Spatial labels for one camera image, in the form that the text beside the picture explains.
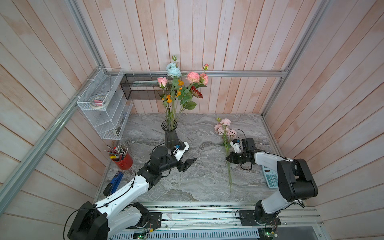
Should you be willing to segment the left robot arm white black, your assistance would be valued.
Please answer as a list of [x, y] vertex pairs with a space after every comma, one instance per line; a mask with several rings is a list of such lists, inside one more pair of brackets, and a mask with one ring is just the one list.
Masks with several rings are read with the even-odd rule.
[[151, 157], [125, 186], [94, 204], [84, 203], [73, 212], [75, 218], [63, 238], [69, 240], [109, 240], [121, 231], [133, 228], [150, 233], [161, 224], [159, 215], [151, 216], [149, 210], [134, 200], [148, 192], [162, 178], [163, 173], [176, 168], [185, 172], [196, 159], [182, 160], [190, 148], [179, 140], [172, 151], [162, 145], [151, 152]]

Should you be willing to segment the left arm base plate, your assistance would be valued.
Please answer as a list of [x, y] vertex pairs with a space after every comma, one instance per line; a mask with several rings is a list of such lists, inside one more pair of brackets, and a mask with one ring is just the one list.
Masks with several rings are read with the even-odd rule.
[[162, 213], [150, 212], [144, 205], [140, 203], [133, 203], [127, 206], [129, 210], [137, 209], [141, 216], [136, 225], [128, 227], [128, 229], [142, 229], [147, 228], [156, 230], [161, 227]]

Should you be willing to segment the pink rose bud stem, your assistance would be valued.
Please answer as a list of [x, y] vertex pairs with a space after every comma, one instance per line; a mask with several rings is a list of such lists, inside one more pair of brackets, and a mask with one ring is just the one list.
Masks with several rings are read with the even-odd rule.
[[168, 79], [166, 77], [159, 77], [158, 82], [159, 82], [159, 87], [162, 90], [162, 94], [160, 95], [162, 99], [162, 105], [165, 108], [166, 118], [168, 119], [169, 118], [169, 103], [168, 103], [169, 98], [168, 98], [168, 90], [167, 90]]

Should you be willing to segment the pink peony stem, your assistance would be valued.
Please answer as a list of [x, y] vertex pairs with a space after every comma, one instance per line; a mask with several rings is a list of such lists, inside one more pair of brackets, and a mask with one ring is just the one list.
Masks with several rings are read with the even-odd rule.
[[218, 124], [215, 125], [215, 132], [221, 136], [223, 145], [226, 150], [226, 155], [230, 154], [231, 142], [236, 139], [237, 133], [230, 129], [231, 121], [229, 119], [217, 118]]
[[232, 176], [231, 176], [231, 168], [230, 168], [229, 162], [227, 162], [227, 170], [229, 175], [229, 190], [230, 190], [230, 193], [232, 193]]

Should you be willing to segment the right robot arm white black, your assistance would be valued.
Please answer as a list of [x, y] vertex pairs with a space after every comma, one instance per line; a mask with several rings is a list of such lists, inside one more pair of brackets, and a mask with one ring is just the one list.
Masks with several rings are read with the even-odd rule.
[[302, 205], [302, 201], [318, 195], [318, 187], [303, 159], [289, 159], [257, 149], [252, 138], [233, 140], [234, 149], [226, 160], [231, 164], [251, 163], [277, 173], [276, 177], [268, 174], [267, 179], [277, 186], [271, 196], [258, 201], [253, 211], [240, 210], [239, 218], [243, 226], [280, 224], [279, 213], [293, 204]]

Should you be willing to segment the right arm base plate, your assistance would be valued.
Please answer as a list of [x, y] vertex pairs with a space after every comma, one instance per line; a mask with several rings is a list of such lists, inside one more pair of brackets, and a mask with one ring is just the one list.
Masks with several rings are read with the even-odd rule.
[[235, 218], [241, 221], [243, 227], [281, 225], [280, 217], [277, 214], [259, 213], [256, 210], [237, 210]]

